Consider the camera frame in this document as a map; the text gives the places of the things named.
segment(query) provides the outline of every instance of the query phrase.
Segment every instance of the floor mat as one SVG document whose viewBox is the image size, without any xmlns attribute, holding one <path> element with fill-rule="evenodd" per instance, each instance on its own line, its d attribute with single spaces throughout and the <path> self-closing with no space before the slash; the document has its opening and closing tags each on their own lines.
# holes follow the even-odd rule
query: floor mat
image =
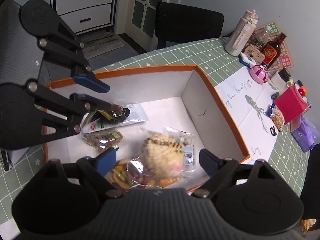
<svg viewBox="0 0 320 240">
<path fill-rule="evenodd" d="M 84 43 L 83 54 L 86 59 L 124 46 L 117 35 L 104 30 L 83 34 L 80 38 Z"/>
</svg>

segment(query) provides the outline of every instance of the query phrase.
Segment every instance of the brown glass bottle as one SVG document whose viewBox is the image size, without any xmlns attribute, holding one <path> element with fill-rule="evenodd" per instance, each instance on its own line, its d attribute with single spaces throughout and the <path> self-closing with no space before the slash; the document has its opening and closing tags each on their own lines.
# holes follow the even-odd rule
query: brown glass bottle
<svg viewBox="0 0 320 240">
<path fill-rule="evenodd" d="M 267 66 L 267 69 L 271 67 L 274 61 L 281 54 L 281 43 L 286 38 L 284 33 L 281 33 L 280 36 L 275 41 L 269 41 L 262 49 L 262 54 L 265 56 L 263 63 Z"/>
</svg>

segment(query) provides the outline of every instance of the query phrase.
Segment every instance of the purple plastic bag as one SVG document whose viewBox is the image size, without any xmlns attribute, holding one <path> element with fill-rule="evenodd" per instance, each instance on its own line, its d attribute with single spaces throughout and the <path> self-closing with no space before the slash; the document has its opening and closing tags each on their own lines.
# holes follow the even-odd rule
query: purple plastic bag
<svg viewBox="0 0 320 240">
<path fill-rule="evenodd" d="M 291 132 L 303 152 L 308 152 L 315 147 L 315 135 L 308 126 L 309 121 L 301 116 L 300 127 Z"/>
</svg>

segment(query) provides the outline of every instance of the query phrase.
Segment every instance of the red box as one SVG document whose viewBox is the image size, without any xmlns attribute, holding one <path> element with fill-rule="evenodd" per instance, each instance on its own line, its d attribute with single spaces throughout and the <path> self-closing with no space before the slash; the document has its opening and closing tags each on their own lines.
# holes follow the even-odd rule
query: red box
<svg viewBox="0 0 320 240">
<path fill-rule="evenodd" d="M 291 122 L 307 109 L 307 103 L 297 93 L 295 86 L 291 86 L 274 101 L 284 116 L 284 124 Z"/>
</svg>

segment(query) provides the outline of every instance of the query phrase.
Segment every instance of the dresser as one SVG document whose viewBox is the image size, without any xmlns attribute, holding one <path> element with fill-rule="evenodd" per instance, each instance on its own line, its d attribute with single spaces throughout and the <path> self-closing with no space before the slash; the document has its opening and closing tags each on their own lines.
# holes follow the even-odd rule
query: dresser
<svg viewBox="0 0 320 240">
<path fill-rule="evenodd" d="M 112 26 L 116 0 L 50 0 L 65 23 L 81 34 Z"/>
</svg>

